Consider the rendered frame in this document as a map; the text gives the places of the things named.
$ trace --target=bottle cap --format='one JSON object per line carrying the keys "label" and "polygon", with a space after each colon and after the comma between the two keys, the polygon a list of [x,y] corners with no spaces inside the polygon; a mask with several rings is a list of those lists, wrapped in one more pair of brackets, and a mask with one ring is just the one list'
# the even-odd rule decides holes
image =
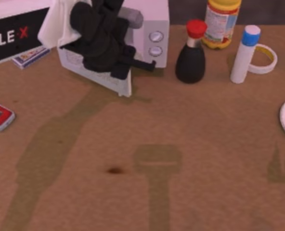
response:
{"label": "bottle cap", "polygon": [[207,25],[200,19],[190,20],[186,24],[187,33],[191,38],[200,39],[204,36]]}
{"label": "bottle cap", "polygon": [[253,47],[259,42],[261,29],[255,25],[246,26],[243,32],[242,43],[245,46]]}

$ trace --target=roll of tape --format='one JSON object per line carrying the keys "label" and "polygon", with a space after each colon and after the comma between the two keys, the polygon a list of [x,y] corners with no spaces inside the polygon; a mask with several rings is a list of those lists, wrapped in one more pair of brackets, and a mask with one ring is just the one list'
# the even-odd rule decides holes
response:
{"label": "roll of tape", "polygon": [[275,51],[273,51],[270,47],[262,44],[256,45],[256,51],[266,54],[269,57],[269,59],[271,59],[272,63],[268,66],[255,66],[253,64],[250,64],[248,71],[254,74],[263,75],[270,73],[272,70],[274,70],[278,60]]}

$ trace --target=red x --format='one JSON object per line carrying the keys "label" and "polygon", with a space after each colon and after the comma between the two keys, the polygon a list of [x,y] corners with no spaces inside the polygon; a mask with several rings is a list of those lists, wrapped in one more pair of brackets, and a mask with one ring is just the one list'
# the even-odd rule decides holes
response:
{"label": "red x", "polygon": [[19,28],[19,30],[21,31],[21,36],[20,39],[24,38],[24,37],[28,37],[27,31],[28,31],[28,27],[25,26],[24,28]]}

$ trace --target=black bottle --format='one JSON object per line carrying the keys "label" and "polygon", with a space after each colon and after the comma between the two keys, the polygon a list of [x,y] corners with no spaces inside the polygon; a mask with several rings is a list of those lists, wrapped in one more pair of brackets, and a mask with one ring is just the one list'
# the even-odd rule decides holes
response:
{"label": "black bottle", "polygon": [[188,40],[177,59],[175,74],[187,84],[200,81],[205,75],[206,59],[201,45],[201,38],[207,30],[204,21],[195,19],[186,25]]}

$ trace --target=wooden table surface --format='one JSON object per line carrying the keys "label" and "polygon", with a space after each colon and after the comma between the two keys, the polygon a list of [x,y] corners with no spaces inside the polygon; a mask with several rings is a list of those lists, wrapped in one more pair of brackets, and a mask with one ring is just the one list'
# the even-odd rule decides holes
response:
{"label": "wooden table surface", "polygon": [[56,50],[23,71],[0,64],[0,103],[17,114],[0,133],[0,231],[285,231],[285,26],[261,29],[278,65],[241,85],[229,71],[243,26],[205,48],[195,85],[174,76],[187,35],[172,26],[167,68],[134,70],[131,99]]}

